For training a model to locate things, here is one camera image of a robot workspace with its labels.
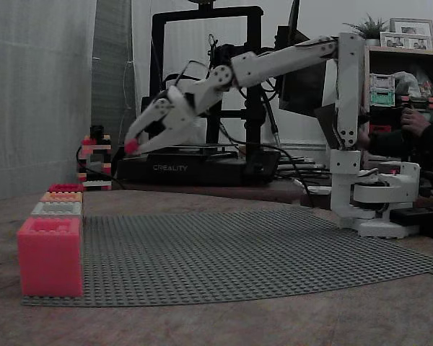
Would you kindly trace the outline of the person's hand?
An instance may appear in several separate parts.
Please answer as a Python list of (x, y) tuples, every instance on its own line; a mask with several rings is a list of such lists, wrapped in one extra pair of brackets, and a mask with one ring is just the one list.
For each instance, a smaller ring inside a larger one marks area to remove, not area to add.
[(420, 137), (431, 123), (417, 110), (404, 107), (401, 113), (401, 127)]

